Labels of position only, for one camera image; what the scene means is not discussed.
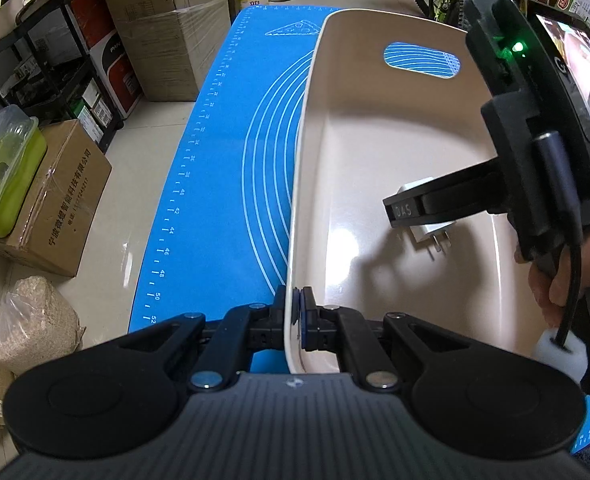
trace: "black cable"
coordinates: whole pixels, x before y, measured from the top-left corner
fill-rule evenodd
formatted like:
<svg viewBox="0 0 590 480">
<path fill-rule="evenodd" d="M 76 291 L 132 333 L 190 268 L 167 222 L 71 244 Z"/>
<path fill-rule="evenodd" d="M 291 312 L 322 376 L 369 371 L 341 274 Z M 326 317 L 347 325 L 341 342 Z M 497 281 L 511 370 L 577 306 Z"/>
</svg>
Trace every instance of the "black cable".
<svg viewBox="0 0 590 480">
<path fill-rule="evenodd" d="M 571 330 L 571 324 L 578 307 L 580 285 L 582 280 L 582 247 L 579 244 L 573 244 L 570 247 L 570 280 L 568 283 L 568 295 L 560 328 L 555 336 L 554 343 L 560 348 L 564 348 L 566 336 Z"/>
</svg>

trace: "tile floor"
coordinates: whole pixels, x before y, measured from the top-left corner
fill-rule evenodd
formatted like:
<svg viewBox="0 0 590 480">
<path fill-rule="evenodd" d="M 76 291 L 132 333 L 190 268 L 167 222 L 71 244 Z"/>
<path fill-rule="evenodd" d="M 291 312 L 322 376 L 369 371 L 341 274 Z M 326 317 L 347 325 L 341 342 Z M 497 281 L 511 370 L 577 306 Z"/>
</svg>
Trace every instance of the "tile floor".
<svg viewBox="0 0 590 480">
<path fill-rule="evenodd" d="M 361 7 L 419 15 L 413 0 L 293 0 L 286 5 Z M 112 173 L 77 277 L 47 276 L 87 327 L 85 347 L 122 335 L 128 328 L 157 202 L 193 105 L 140 102 L 108 149 Z M 6 282 L 33 273 L 28 267 L 13 265 Z M 15 454 L 8 434 L 0 431 L 0 468 Z"/>
</svg>

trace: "green plastic container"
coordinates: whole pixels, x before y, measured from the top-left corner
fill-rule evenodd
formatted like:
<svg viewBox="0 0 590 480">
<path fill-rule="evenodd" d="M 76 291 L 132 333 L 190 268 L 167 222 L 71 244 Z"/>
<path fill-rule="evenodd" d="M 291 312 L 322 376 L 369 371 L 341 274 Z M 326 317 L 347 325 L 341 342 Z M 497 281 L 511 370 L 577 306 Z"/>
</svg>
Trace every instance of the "green plastic container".
<svg viewBox="0 0 590 480">
<path fill-rule="evenodd" d="M 28 188 L 46 153 L 38 121 L 11 105 L 0 111 L 0 238 L 17 222 Z"/>
</svg>

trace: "blue silicone mat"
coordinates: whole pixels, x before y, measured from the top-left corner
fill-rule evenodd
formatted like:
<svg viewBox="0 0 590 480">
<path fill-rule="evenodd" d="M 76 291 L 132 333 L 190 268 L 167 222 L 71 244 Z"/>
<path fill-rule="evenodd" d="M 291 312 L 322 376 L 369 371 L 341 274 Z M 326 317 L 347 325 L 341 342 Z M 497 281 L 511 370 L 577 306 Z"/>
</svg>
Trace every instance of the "blue silicone mat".
<svg viewBox="0 0 590 480">
<path fill-rule="evenodd" d="M 220 319 L 272 303 L 285 283 L 294 152 L 306 79 L 329 7 L 243 10 L 195 103 L 166 179 L 144 254 L 129 331 L 182 312 Z M 390 65 L 441 77 L 451 54 L 406 43 Z M 288 372 L 283 352 L 260 352 L 256 372 Z M 590 443 L 589 414 L 576 446 Z"/>
</svg>

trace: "display screen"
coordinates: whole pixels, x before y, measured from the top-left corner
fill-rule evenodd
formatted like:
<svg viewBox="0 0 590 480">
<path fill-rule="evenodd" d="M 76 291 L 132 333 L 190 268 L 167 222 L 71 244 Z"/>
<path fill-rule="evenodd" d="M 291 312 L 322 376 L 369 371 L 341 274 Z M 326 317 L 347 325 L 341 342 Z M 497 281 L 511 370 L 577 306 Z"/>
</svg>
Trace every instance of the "display screen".
<svg viewBox="0 0 590 480">
<path fill-rule="evenodd" d="M 560 51 L 590 116 L 590 39 L 566 23 L 538 16 L 557 50 Z"/>
</svg>

